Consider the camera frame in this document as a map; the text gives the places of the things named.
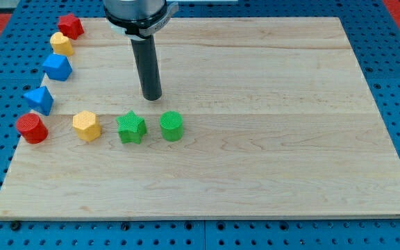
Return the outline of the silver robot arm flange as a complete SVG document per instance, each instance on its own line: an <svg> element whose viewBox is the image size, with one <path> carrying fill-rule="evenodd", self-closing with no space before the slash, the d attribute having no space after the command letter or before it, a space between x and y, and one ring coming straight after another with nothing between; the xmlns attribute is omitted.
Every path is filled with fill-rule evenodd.
<svg viewBox="0 0 400 250"><path fill-rule="evenodd" d="M179 6L166 0L103 0L103 8L112 30L140 41L165 27Z"/></svg>

